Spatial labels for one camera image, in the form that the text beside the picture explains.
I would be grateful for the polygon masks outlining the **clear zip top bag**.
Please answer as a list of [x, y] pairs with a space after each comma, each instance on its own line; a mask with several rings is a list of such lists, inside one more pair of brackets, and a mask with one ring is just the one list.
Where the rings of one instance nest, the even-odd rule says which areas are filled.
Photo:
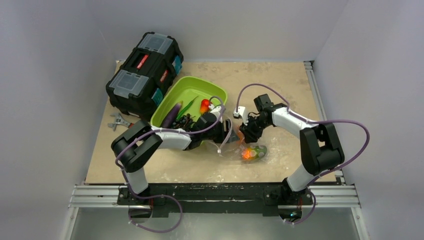
[[267, 149], [267, 154], [265, 157], [256, 160], [256, 161], [252, 161], [252, 162], [245, 162], [242, 160], [241, 158], [241, 152], [247, 148], [247, 147], [251, 147], [251, 146], [260, 146], [257, 143], [246, 143], [244, 142], [243, 145], [238, 145], [237, 141], [239, 141], [241, 138], [244, 138], [244, 135], [241, 133], [241, 131], [239, 130], [239, 128], [236, 126], [233, 129], [233, 141], [230, 143], [220, 143], [217, 147], [217, 153], [220, 157], [225, 157], [225, 158], [229, 158], [231, 160], [240, 160], [242, 163], [244, 164], [250, 164], [250, 163], [255, 163], [258, 161], [261, 161], [263, 158], [265, 158], [268, 155], [268, 149]]

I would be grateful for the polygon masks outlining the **dark fake grape bunch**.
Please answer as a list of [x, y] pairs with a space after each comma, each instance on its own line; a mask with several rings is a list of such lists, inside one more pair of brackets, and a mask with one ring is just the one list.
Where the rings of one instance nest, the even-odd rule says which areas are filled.
[[171, 124], [171, 129], [183, 129], [188, 132], [192, 125], [194, 124], [194, 117], [192, 115], [185, 114], [179, 118], [176, 118], [174, 122]]

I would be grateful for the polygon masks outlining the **purple fake eggplant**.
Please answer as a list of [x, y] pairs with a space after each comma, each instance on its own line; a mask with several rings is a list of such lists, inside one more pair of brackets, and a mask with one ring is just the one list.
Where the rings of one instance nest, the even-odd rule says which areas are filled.
[[162, 120], [160, 125], [161, 128], [169, 128], [172, 125], [172, 123], [177, 118], [177, 115], [180, 112], [182, 105], [183, 105], [183, 101], [179, 101], [171, 108], [171, 110], [167, 113], [167, 115]]

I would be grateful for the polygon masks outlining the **lime green plastic tray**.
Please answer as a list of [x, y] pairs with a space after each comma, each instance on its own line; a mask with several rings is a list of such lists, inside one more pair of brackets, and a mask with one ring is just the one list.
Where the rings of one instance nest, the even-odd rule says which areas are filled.
[[206, 112], [200, 114], [200, 104], [203, 99], [210, 100], [210, 105], [225, 106], [228, 97], [227, 92], [223, 88], [210, 81], [194, 76], [182, 77], [164, 97], [156, 112], [151, 117], [150, 124], [157, 128], [161, 128], [164, 117], [177, 102], [183, 101], [182, 109], [196, 96], [197, 98], [193, 105], [184, 114], [192, 115], [194, 123], [203, 115], [210, 113]]

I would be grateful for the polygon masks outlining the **orange fake orange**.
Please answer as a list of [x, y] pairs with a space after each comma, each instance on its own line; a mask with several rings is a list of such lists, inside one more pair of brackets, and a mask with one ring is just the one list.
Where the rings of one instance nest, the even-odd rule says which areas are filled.
[[237, 141], [237, 144], [238, 145], [243, 145], [244, 142], [245, 142], [245, 139], [244, 138], [241, 138], [240, 140]]

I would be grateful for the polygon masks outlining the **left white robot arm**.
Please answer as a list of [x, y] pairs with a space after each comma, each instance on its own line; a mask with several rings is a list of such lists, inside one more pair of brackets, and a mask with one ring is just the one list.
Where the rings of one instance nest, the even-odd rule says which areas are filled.
[[160, 149], [176, 149], [189, 151], [198, 148], [206, 141], [215, 144], [226, 144], [234, 137], [234, 126], [230, 119], [218, 119], [213, 113], [201, 116], [188, 131], [182, 128], [169, 129], [150, 125], [139, 120], [111, 143], [126, 184], [131, 190], [129, 197], [138, 205], [149, 199], [148, 181], [144, 166]]

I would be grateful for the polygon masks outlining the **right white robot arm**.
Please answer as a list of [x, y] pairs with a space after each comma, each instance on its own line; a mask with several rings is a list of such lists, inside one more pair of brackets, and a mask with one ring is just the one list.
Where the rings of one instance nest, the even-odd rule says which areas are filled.
[[236, 119], [242, 119], [239, 130], [247, 144], [256, 143], [270, 126], [283, 128], [299, 139], [301, 164], [283, 180], [286, 186], [280, 191], [282, 200], [292, 204], [315, 177], [344, 163], [337, 130], [332, 123], [313, 123], [291, 111], [288, 105], [273, 103], [267, 94], [253, 101], [257, 115], [251, 116], [244, 106], [237, 106], [233, 111]]

